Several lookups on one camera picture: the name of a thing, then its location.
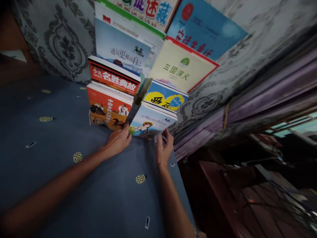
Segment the red logo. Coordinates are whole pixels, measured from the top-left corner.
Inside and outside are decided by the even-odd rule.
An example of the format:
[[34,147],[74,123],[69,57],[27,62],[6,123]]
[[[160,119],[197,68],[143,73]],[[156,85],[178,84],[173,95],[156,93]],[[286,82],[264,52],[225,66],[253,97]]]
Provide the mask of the red logo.
[[103,15],[103,21],[105,21],[105,22],[111,24],[111,19],[108,18],[108,17],[106,17],[105,15]]
[[188,21],[188,19],[189,19],[190,16],[192,15],[193,9],[194,9],[194,6],[193,6],[193,4],[191,4],[191,3],[187,4],[187,5],[183,8],[182,18],[183,18],[185,21]]

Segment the forearm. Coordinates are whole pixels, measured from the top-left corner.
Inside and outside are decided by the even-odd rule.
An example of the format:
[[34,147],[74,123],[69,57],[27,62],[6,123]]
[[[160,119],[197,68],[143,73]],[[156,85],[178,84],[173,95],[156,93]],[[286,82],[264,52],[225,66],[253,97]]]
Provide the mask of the forearm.
[[196,237],[167,167],[159,166],[168,224],[176,238]]
[[107,150],[100,150],[90,155],[10,209],[1,219],[3,231],[8,235],[33,231],[85,177],[108,158],[107,153]]

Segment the book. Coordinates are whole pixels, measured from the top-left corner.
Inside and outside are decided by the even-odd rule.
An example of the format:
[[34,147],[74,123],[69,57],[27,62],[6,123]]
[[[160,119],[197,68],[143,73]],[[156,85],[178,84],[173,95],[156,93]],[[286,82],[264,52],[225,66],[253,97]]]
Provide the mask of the book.
[[142,101],[130,124],[129,133],[142,138],[152,138],[176,121],[176,112]]
[[109,2],[158,30],[166,32],[179,0],[109,0]]
[[95,18],[97,57],[140,76],[151,46]]
[[89,56],[91,78],[102,84],[134,96],[140,85],[140,77],[96,56]]
[[248,33],[204,0],[182,0],[167,35],[217,60]]
[[112,130],[124,126],[133,104],[132,96],[97,82],[88,84],[87,92],[92,124],[99,121],[99,124],[105,124],[104,127]]
[[147,58],[144,68],[140,73],[141,85],[139,89],[141,89],[163,47],[166,37],[165,33],[160,32],[153,26],[129,14],[107,0],[99,0],[99,2],[95,2],[95,9],[96,18],[103,20],[113,27],[151,46],[149,57]]
[[188,99],[188,94],[158,80],[152,80],[144,101],[176,111]]
[[219,64],[213,60],[167,36],[149,79],[157,79],[179,90],[190,92],[218,67]]

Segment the orange book cover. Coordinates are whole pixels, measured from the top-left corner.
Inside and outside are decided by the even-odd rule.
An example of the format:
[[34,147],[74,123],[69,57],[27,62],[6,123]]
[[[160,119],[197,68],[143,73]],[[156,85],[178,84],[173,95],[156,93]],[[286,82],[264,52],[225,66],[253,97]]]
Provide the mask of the orange book cover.
[[108,90],[109,92],[104,94],[103,90],[100,86],[92,84],[87,86],[91,121],[93,124],[102,124],[112,130],[120,129],[131,110],[133,99],[120,100],[113,96],[117,94],[120,98],[119,93]]
[[121,92],[135,96],[140,77],[96,56],[89,57],[91,78]]

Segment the blue book cover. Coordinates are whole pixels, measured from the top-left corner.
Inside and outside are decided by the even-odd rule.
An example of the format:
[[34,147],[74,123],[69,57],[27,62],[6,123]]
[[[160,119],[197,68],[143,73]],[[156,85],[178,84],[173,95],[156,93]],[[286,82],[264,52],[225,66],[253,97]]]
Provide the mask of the blue book cover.
[[142,138],[152,138],[176,121],[175,112],[142,101],[130,124],[129,133]]
[[187,99],[187,93],[160,82],[159,80],[152,80],[144,97],[144,101],[151,102],[172,111],[178,110]]
[[151,47],[98,18],[95,31],[97,57],[140,76]]
[[203,0],[182,0],[167,35],[212,60],[248,33]]

